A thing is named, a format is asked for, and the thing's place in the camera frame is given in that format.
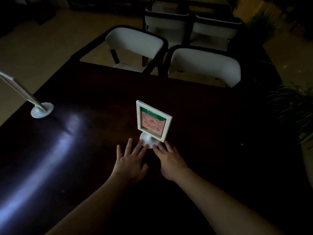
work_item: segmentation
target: person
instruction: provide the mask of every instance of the person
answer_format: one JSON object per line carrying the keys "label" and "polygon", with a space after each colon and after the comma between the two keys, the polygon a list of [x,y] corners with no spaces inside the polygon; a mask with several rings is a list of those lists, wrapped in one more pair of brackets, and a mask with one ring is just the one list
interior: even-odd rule
{"label": "person", "polygon": [[[131,151],[128,140],[124,156],[117,146],[116,163],[108,180],[90,197],[55,225],[47,235],[94,234],[109,220],[114,205],[123,192],[141,181],[148,165],[141,161],[148,149],[140,140]],[[167,150],[159,142],[153,150],[161,161],[163,176],[175,182],[195,203],[217,235],[220,234],[282,234],[274,225],[249,209],[223,190],[194,173],[179,155],[175,147],[165,142]]]}

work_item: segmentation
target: person's right hand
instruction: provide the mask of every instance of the person's right hand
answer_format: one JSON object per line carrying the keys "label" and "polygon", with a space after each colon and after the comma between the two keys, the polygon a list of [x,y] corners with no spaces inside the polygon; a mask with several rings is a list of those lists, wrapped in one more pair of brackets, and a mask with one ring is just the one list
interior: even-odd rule
{"label": "person's right hand", "polygon": [[165,141],[165,145],[167,150],[163,148],[161,142],[158,143],[159,149],[153,145],[153,150],[161,161],[162,175],[168,180],[177,182],[185,169],[188,169],[188,166],[179,155],[176,147],[172,148],[167,141]]}

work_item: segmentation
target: green header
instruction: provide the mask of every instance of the green header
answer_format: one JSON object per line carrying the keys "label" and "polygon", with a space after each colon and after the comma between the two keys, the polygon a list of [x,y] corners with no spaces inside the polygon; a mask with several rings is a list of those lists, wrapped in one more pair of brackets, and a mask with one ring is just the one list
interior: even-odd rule
{"label": "green header", "polygon": [[148,115],[153,116],[154,118],[156,118],[156,119],[158,119],[158,120],[161,120],[161,121],[166,120],[166,119],[163,118],[162,116],[159,116],[159,115],[157,115],[157,114],[153,113],[152,111],[147,110],[147,109],[145,109],[145,108],[140,107],[140,110],[141,110],[142,112],[148,114]]}

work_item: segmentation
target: person's left hand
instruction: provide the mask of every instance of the person's left hand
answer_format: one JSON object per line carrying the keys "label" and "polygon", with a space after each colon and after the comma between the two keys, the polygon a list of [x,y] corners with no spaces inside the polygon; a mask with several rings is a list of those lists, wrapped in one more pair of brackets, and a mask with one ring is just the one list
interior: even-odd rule
{"label": "person's left hand", "polygon": [[122,154],[120,145],[117,146],[117,159],[111,177],[121,177],[130,184],[135,184],[141,181],[148,171],[148,165],[146,163],[141,168],[141,160],[143,159],[148,149],[148,144],[146,144],[140,151],[143,141],[139,140],[139,143],[131,153],[132,141],[132,138],[128,140],[124,156]]}

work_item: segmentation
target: white chair backrest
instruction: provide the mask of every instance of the white chair backrest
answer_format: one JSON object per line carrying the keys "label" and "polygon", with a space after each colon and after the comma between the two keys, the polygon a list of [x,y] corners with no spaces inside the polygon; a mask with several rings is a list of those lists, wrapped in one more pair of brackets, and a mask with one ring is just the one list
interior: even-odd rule
{"label": "white chair backrest", "polygon": [[162,39],[125,27],[113,29],[105,38],[109,49],[127,49],[153,59],[163,46]]}
{"label": "white chair backrest", "polygon": [[241,80],[241,68],[237,60],[197,49],[179,48],[174,51],[168,74],[178,70],[216,77],[230,87]]}
{"label": "white chair backrest", "polygon": [[[164,14],[164,13],[156,12],[156,11],[148,11],[147,9],[146,9],[146,12]],[[166,14],[173,15],[173,16],[188,16],[189,15],[189,14],[178,15],[178,14],[172,14],[172,13],[166,13]],[[171,30],[185,29],[186,24],[187,24],[187,21],[166,19],[166,18],[160,18],[160,17],[154,17],[154,16],[145,16],[145,22],[147,26],[149,27],[171,29]]]}
{"label": "white chair backrest", "polygon": [[[230,24],[233,24],[234,26],[238,26],[238,27],[240,25],[242,25],[242,23],[221,21],[221,20],[216,20],[216,19],[203,18],[200,16],[197,16],[197,18],[209,20],[209,21],[214,21],[217,24],[230,23]],[[222,26],[216,26],[216,25],[203,24],[203,23],[199,23],[196,21],[194,23],[193,31],[195,33],[199,33],[199,34],[203,34],[203,35],[232,39],[236,36],[238,29],[237,28],[228,28],[228,27],[222,27]]]}

